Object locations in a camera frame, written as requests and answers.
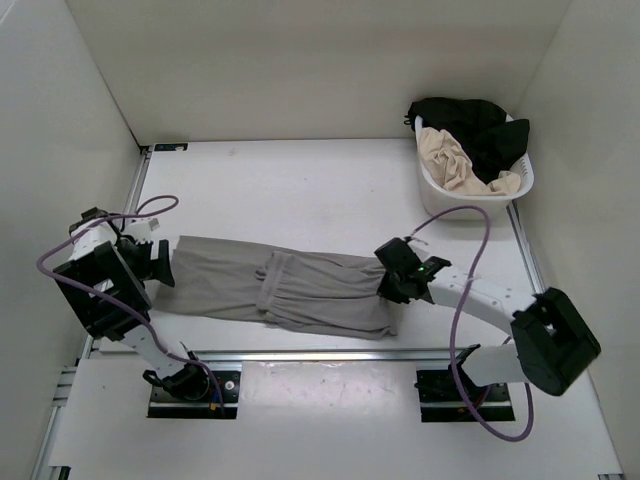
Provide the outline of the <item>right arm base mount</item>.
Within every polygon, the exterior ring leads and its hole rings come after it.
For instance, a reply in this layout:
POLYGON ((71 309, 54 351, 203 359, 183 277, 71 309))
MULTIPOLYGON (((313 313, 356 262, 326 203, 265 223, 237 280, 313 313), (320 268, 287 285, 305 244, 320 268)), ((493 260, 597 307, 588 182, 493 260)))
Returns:
MULTIPOLYGON (((487 422, 515 420, 508 387, 494 384, 476 387, 460 375, 473 406, 487 422)), ((446 370, 418 370, 414 387, 418 391, 423 423, 475 422, 460 396, 451 372, 446 370)))

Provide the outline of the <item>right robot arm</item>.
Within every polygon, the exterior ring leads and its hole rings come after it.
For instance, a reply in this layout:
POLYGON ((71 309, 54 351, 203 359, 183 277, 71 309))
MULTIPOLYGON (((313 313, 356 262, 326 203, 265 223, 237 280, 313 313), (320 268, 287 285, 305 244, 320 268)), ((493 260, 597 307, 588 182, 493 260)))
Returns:
POLYGON ((485 386, 530 383, 561 396, 601 354, 601 345, 570 298, 549 288, 519 293, 470 279, 450 261, 421 260, 409 241, 393 238, 375 251, 385 269, 378 293, 399 304, 421 300, 461 310, 511 338, 501 346, 472 346, 456 356, 449 387, 470 400, 485 386))

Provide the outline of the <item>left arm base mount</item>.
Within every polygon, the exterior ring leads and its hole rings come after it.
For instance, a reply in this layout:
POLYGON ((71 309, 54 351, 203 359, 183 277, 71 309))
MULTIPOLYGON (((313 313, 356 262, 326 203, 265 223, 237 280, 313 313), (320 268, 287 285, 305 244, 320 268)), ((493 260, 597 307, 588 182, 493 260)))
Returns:
POLYGON ((155 370, 143 372, 151 386, 147 417, 152 419, 235 420, 241 387, 240 370, 213 371, 214 378, 191 363, 160 378, 155 370))

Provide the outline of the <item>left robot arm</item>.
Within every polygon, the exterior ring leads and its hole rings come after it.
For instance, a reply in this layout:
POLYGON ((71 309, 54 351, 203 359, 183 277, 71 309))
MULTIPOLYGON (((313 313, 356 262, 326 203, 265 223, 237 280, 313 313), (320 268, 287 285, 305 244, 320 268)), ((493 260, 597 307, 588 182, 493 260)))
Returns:
POLYGON ((148 282, 173 287, 170 242, 155 241, 155 218, 128 220, 94 207, 69 227, 72 252, 52 271, 63 296, 94 339, 119 342, 150 366, 143 378, 186 401, 212 392, 213 382, 193 352, 161 338, 151 324, 148 282))

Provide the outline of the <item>grey trousers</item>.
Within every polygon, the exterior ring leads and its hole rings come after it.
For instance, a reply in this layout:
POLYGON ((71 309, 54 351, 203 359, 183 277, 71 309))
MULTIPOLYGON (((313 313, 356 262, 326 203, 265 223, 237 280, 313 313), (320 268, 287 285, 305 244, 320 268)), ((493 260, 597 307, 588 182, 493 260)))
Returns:
POLYGON ((159 287, 158 311, 366 340, 397 333, 375 258, 183 236, 171 270, 175 284, 159 287))

